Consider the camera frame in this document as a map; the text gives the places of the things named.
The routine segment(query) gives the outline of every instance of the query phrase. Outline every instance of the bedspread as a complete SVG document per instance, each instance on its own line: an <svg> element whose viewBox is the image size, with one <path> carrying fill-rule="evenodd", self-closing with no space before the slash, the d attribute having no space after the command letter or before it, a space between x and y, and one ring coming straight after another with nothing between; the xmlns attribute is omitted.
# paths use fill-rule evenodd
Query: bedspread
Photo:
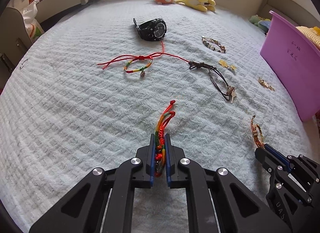
<svg viewBox="0 0 320 233"><path fill-rule="evenodd" d="M138 23L162 17L165 51L216 66L236 87L234 103L218 93L207 70L189 70L173 57L155 58L143 78L126 74L123 61L97 66L122 54L161 51L160 42L140 39L134 17ZM206 48L202 35L221 42L226 54ZM28 232L91 169L134 157L172 99L176 116L166 128L172 144L204 168L228 168L266 203L268 173L254 157L252 115L265 142L284 155L320 158L289 94L259 54L264 40L247 19L218 6L202 13L153 0L100 1L56 24L30 48L0 96L0 199L14 221ZM219 59L237 66L235 73ZM187 230L184 190L170 190L165 176L152 189L136 190L133 233Z"/></svg>

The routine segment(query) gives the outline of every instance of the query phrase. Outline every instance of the silver bolt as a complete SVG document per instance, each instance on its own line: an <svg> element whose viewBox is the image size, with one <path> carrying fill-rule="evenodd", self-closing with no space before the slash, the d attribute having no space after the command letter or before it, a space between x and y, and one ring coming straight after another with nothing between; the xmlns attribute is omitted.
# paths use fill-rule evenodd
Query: silver bolt
<svg viewBox="0 0 320 233"><path fill-rule="evenodd" d="M218 170L218 173L219 173L220 175L227 175L227 174L228 174L228 170L227 170L226 168L220 168L220 169Z"/></svg>
<svg viewBox="0 0 320 233"><path fill-rule="evenodd" d="M137 158L137 157L134 157L134 158L131 159L131 163L132 164L136 165L136 164L139 164L140 162L141 162L141 160L139 158Z"/></svg>
<svg viewBox="0 0 320 233"><path fill-rule="evenodd" d="M92 173L94 175L100 175L102 173L102 169L101 168L94 168Z"/></svg>
<svg viewBox="0 0 320 233"><path fill-rule="evenodd" d="M181 162L181 164L183 164L183 165L188 165L188 164L190 163L190 160L189 160L188 158L182 158L182 159L180 160L180 162Z"/></svg>

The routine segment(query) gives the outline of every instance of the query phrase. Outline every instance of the watch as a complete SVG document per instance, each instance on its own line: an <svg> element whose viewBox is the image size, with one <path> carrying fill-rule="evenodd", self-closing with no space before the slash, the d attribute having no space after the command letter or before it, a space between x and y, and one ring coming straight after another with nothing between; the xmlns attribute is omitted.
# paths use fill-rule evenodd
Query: watch
<svg viewBox="0 0 320 233"><path fill-rule="evenodd" d="M154 19L137 25L136 19L133 18L134 25L137 28L140 38L147 41L159 41L167 32L167 25L161 18Z"/></svg>

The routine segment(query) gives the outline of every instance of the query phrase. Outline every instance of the beige headboard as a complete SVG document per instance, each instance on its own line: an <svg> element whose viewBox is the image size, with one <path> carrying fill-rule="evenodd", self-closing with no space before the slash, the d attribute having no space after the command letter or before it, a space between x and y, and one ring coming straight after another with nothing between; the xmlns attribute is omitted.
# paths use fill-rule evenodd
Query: beige headboard
<svg viewBox="0 0 320 233"><path fill-rule="evenodd" d="M320 22L306 9L293 0L263 0L258 16L271 19L269 11L274 11L295 26L320 27Z"/></svg>

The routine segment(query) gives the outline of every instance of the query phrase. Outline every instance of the purple plastic bin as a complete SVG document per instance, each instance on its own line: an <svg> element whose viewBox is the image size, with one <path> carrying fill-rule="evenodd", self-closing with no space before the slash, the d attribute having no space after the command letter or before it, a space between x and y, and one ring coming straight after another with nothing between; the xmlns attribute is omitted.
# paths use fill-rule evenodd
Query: purple plastic bin
<svg viewBox="0 0 320 233"><path fill-rule="evenodd" d="M301 121L320 110L320 51L295 26L273 11L260 55L289 92Z"/></svg>

